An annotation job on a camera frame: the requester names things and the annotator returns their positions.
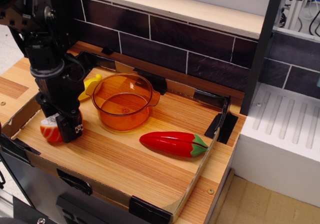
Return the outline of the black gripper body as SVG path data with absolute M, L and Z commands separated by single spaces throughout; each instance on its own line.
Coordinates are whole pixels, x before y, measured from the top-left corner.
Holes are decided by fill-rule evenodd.
M 72 54 L 54 57 L 40 54 L 34 59 L 34 77 L 39 91 L 59 113 L 71 118 L 80 113 L 79 95 L 84 91 L 86 70 Z

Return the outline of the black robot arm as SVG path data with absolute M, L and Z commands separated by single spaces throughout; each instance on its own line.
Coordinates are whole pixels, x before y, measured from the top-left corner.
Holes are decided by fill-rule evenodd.
M 36 96 L 46 117 L 55 115 L 65 143 L 82 135 L 79 95 L 86 69 L 69 49 L 68 34 L 57 23 L 48 0 L 0 0 L 0 23 L 7 26 L 30 62 L 39 88 Z

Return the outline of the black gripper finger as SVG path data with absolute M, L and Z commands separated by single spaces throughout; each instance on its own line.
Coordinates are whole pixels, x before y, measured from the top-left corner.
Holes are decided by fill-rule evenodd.
M 54 115 L 54 107 L 48 102 L 47 98 L 41 92 L 36 94 L 35 101 L 40 105 L 46 118 Z
M 71 118 L 59 114 L 55 120 L 63 142 L 69 143 L 82 135 L 84 127 L 81 113 Z

